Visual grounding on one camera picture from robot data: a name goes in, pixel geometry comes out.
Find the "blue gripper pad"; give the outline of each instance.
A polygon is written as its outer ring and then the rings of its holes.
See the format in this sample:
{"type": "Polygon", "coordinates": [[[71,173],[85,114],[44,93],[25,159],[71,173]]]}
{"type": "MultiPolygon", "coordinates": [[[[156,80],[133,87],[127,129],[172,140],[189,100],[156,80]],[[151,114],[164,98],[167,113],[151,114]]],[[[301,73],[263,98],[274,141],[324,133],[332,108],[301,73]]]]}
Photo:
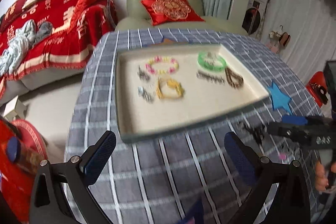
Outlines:
{"type": "Polygon", "coordinates": [[[235,133],[228,132],[224,136],[224,147],[226,152],[229,154],[243,181],[247,185],[253,187],[257,182],[254,166],[241,151],[236,141],[232,138],[232,135],[235,135],[235,133]]]}
{"type": "Polygon", "coordinates": [[[85,174],[86,185],[95,184],[116,147],[117,139],[115,134],[112,131],[107,131],[105,134],[93,146],[94,148],[98,146],[98,148],[84,166],[83,173],[85,174]]]}
{"type": "Polygon", "coordinates": [[[307,119],[303,116],[284,115],[282,117],[283,123],[291,123],[297,126],[304,126],[308,123],[307,119]]]}

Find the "dark blue star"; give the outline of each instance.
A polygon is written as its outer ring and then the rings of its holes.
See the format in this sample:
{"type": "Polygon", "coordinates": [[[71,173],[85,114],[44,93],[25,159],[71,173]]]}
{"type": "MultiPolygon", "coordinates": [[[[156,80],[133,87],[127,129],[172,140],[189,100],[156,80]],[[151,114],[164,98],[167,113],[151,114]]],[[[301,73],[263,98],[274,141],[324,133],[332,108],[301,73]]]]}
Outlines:
{"type": "Polygon", "coordinates": [[[278,85],[272,82],[272,85],[268,87],[269,92],[271,93],[273,110],[283,108],[289,114],[293,115],[292,110],[289,107],[289,102],[292,100],[291,97],[281,92],[278,85]]]}

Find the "gray checkered tablecloth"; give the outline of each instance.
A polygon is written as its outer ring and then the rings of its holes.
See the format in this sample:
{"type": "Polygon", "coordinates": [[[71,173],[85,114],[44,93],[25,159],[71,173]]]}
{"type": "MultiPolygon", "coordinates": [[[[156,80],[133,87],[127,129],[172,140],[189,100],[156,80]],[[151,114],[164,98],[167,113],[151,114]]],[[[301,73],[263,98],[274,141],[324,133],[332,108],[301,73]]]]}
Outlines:
{"type": "MultiPolygon", "coordinates": [[[[220,43],[230,50],[264,85],[274,80],[292,101],[296,115],[321,115],[320,109],[292,70],[264,45],[250,37],[206,30],[145,29],[104,35],[88,62],[74,108],[65,160],[81,155],[105,130],[117,134],[114,101],[116,52],[145,47],[162,38],[193,43],[220,43]]],[[[316,219],[318,193],[314,189],[315,151],[295,149],[290,140],[267,136],[258,146],[252,136],[239,129],[239,122],[251,126],[280,121],[284,110],[273,111],[270,98],[250,106],[235,117],[220,117],[197,129],[126,145],[117,136],[117,146],[95,185],[90,190],[113,223],[173,224],[184,217],[202,196],[205,223],[226,223],[248,195],[250,188],[239,177],[224,149],[224,135],[235,131],[259,155],[273,162],[299,160],[305,173],[311,215],[316,219]],[[286,160],[279,153],[291,148],[286,160]]],[[[277,185],[273,185],[257,223],[271,206],[277,185]]],[[[84,223],[70,190],[66,196],[77,219],[84,223]]]]}

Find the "metal screw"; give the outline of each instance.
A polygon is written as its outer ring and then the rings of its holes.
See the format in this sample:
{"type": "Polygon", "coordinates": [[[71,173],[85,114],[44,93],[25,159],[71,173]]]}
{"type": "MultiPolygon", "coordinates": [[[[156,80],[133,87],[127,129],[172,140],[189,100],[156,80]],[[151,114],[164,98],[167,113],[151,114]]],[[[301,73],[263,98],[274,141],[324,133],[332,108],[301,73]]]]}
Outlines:
{"type": "Polygon", "coordinates": [[[71,162],[73,163],[73,164],[75,164],[76,162],[78,162],[79,161],[79,157],[78,156],[73,156],[72,158],[71,158],[71,162]]]}
{"type": "Polygon", "coordinates": [[[299,167],[299,166],[300,166],[300,162],[299,162],[298,160],[294,160],[294,161],[293,161],[293,165],[294,165],[295,167],[299,167]]]}
{"type": "Polygon", "coordinates": [[[260,158],[260,161],[261,161],[262,163],[264,163],[264,164],[267,164],[267,163],[269,163],[269,158],[267,158],[267,157],[261,157],[261,158],[260,158]]]}
{"type": "Polygon", "coordinates": [[[48,163],[47,160],[42,160],[42,161],[40,162],[40,165],[41,165],[41,166],[45,166],[45,165],[47,165],[47,163],[48,163]]]}

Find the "jade bangle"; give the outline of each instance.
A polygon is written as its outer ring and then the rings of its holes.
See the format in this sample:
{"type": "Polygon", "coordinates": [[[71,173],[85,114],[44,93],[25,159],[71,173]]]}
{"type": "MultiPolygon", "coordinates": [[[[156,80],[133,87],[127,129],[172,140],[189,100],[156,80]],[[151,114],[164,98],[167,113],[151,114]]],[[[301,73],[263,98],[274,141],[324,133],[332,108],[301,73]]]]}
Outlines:
{"type": "Polygon", "coordinates": [[[220,72],[222,70],[224,70],[226,68],[226,61],[224,60],[224,58],[220,57],[220,56],[216,56],[216,59],[214,59],[214,61],[218,61],[219,63],[221,63],[221,65],[216,66],[214,64],[214,62],[208,62],[205,61],[204,59],[211,56],[211,53],[206,53],[206,52],[200,52],[198,54],[198,64],[203,68],[203,69],[207,69],[209,71],[215,71],[215,72],[220,72]]]}

